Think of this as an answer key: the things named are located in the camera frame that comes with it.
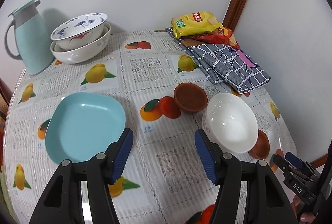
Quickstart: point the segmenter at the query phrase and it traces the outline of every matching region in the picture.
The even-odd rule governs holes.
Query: human hand
[[[293,208],[295,215],[297,215],[298,205],[300,204],[300,202],[301,202],[301,199],[299,197],[295,196],[293,199],[293,202],[292,202],[292,208]],[[301,215],[300,220],[302,222],[311,224],[315,220],[315,218],[316,217],[313,215],[313,213],[303,213]]]

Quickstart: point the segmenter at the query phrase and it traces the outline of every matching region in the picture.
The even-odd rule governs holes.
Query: light blue pitcher
[[[32,0],[10,15],[14,16],[5,33],[5,49],[14,59],[21,59],[29,74],[37,74],[46,69],[54,59],[50,51],[51,39],[47,34],[43,18],[38,13],[36,6],[40,0]],[[16,47],[19,51],[13,55],[8,48],[7,33],[14,26]]]

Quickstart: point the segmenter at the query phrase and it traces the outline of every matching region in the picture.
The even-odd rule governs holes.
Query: white bowl
[[[67,64],[80,63],[88,59],[91,59],[94,56],[96,56],[98,53],[100,53],[108,43],[108,40],[110,39],[110,34],[111,34],[111,26],[110,24],[105,23],[102,36],[88,45],[67,51],[62,49],[56,41],[53,41],[51,43],[50,49],[54,57],[63,63]]]
[[[242,99],[229,93],[211,98],[202,118],[202,128],[210,141],[224,152],[248,152],[258,138],[253,111]]]
[[[107,15],[91,13],[72,18],[58,26],[51,34],[51,40],[66,50],[77,49],[99,38]]]

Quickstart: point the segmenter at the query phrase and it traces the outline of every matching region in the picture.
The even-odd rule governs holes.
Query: blue plate
[[[73,163],[89,160],[120,138],[125,123],[125,111],[116,99],[71,94],[60,102],[49,122],[46,151],[56,164],[64,159]]]

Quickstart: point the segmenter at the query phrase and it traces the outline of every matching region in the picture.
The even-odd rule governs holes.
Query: pitcher handle
[[[21,56],[20,56],[20,54],[18,54],[17,56],[16,56],[16,55],[13,55],[13,54],[11,53],[11,51],[9,50],[9,48],[8,48],[7,34],[8,34],[8,31],[9,31],[10,27],[11,27],[11,26],[14,26],[14,25],[15,25],[15,19],[13,19],[13,20],[10,22],[9,26],[8,26],[7,29],[6,29],[6,33],[5,33],[5,50],[6,50],[7,54],[8,54],[11,58],[13,58],[13,59],[22,59]]]

